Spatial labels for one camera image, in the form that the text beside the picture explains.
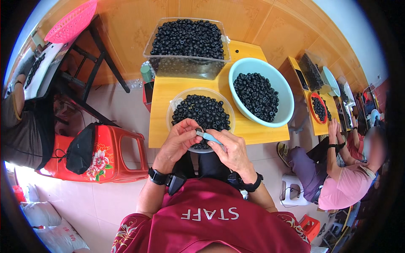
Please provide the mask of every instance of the wristwatch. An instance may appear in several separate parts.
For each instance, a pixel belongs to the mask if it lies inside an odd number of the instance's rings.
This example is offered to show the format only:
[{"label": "wristwatch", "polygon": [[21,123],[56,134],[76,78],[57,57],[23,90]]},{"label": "wristwatch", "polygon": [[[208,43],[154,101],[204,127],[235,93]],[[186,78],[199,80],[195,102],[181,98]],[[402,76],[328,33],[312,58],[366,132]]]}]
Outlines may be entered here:
[{"label": "wristwatch", "polygon": [[254,192],[260,185],[260,183],[263,180],[263,176],[260,175],[259,173],[257,173],[257,179],[256,182],[254,184],[250,183],[250,184],[245,184],[243,181],[239,184],[239,188],[241,190],[246,190],[247,192]]},{"label": "wristwatch", "polygon": [[329,144],[328,148],[338,148],[339,145],[338,144]]},{"label": "wristwatch", "polygon": [[170,174],[163,174],[152,167],[149,168],[148,174],[151,176],[151,181],[157,185],[165,185],[170,181]]}]

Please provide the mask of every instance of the pink plastic basket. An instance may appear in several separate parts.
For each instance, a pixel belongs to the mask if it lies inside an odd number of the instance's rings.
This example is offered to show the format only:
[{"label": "pink plastic basket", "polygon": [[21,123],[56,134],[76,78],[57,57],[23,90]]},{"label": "pink plastic basket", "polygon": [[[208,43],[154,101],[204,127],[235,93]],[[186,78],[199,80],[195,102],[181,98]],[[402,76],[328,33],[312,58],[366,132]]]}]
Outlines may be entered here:
[{"label": "pink plastic basket", "polygon": [[48,32],[45,40],[52,43],[66,43],[80,34],[96,12],[97,0],[90,0],[64,16]]}]

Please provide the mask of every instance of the clear plastic container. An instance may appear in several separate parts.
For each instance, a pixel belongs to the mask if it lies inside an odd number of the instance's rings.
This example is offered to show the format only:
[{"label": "clear plastic container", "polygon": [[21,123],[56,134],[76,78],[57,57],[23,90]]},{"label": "clear plastic container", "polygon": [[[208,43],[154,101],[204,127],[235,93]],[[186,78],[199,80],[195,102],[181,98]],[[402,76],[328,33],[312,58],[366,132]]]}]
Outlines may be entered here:
[{"label": "clear plastic container", "polygon": [[[306,54],[309,57],[312,64],[316,67],[315,72],[312,72],[311,67],[307,65],[306,61],[302,60],[303,59],[302,56],[304,54]],[[321,86],[321,88],[319,89],[319,92],[321,94],[328,94],[329,92],[332,91],[332,89],[329,85],[325,85],[325,82],[323,81],[323,79],[321,77],[322,67],[325,66],[325,62],[322,60],[321,57],[319,57],[316,54],[312,53],[311,51],[305,49],[304,51],[301,51],[299,53],[298,66],[300,66],[300,69],[301,69],[302,73],[304,74],[305,79],[307,80],[308,87],[312,92],[317,91],[316,89],[311,88],[316,83],[319,83]]]},{"label": "clear plastic container", "polygon": [[[208,20],[216,24],[221,31],[222,44],[224,50],[224,59],[212,59],[197,56],[183,56],[183,55],[151,55],[150,51],[153,46],[155,34],[158,33],[158,27],[162,26],[165,22],[176,21],[178,19],[190,19],[192,21]],[[226,63],[230,62],[229,45],[226,39],[224,25],[216,20],[210,19],[196,19],[186,17],[164,17],[159,19],[155,29],[151,34],[149,42],[146,44],[143,56],[147,58],[152,65],[153,70],[158,77],[186,77],[196,79],[214,80],[221,72]]]},{"label": "clear plastic container", "polygon": [[[195,88],[190,88],[185,91],[180,92],[173,100],[170,102],[169,107],[167,108],[167,115],[166,115],[166,124],[167,124],[167,129],[170,131],[172,129],[172,116],[174,110],[176,110],[176,107],[178,104],[180,104],[181,101],[183,101],[187,95],[199,95],[199,96],[206,96],[206,97],[211,97],[215,98],[217,101],[223,101],[224,104],[222,105],[222,108],[224,108],[225,113],[229,114],[229,121],[230,121],[230,130],[229,132],[233,133],[235,129],[235,113],[232,109],[232,106],[228,102],[228,100],[221,95],[220,93],[208,89],[208,88],[203,88],[203,87],[195,87]],[[212,148],[208,149],[194,149],[194,148],[189,148],[188,149],[191,152],[195,153],[210,153],[213,152]]]}]

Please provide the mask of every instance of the red shirt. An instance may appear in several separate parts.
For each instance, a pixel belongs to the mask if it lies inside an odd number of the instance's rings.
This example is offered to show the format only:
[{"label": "red shirt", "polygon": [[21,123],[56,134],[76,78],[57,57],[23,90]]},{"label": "red shirt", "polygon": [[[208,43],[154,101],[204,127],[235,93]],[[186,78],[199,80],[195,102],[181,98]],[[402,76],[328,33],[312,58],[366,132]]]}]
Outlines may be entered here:
[{"label": "red shirt", "polygon": [[358,160],[363,160],[363,147],[364,147],[364,136],[362,136],[361,134],[358,134],[358,138],[360,139],[360,146],[358,147],[358,149],[356,148],[356,146],[354,145],[354,139],[353,139],[353,131],[351,131],[349,133],[349,135],[347,136],[347,148],[350,152],[350,155],[354,158],[354,159],[358,159]]},{"label": "red shirt", "polygon": [[131,214],[121,222],[113,253],[197,252],[212,242],[238,252],[310,252],[292,213],[269,213],[230,185],[188,179],[172,197],[165,194],[153,218]]}]

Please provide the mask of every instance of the person's right hand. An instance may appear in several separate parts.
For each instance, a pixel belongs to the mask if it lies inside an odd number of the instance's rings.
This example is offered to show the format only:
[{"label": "person's right hand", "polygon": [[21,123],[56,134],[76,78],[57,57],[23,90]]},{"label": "person's right hand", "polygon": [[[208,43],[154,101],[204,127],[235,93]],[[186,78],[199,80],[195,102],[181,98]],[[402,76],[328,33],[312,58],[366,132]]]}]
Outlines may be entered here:
[{"label": "person's right hand", "polygon": [[245,139],[237,137],[227,130],[218,132],[214,129],[207,129],[206,132],[224,145],[226,151],[218,143],[208,142],[208,145],[217,153],[221,162],[231,170],[239,173],[244,183],[255,183],[257,174],[253,164],[247,157]]},{"label": "person's right hand", "polygon": [[331,122],[329,122],[328,126],[328,133],[329,133],[329,144],[336,144],[336,134],[338,130],[339,123],[337,122],[336,118],[333,118]]},{"label": "person's right hand", "polygon": [[358,123],[357,123],[357,120],[356,120],[355,116],[352,117],[352,122],[353,122],[353,127],[354,128],[358,127]]}]

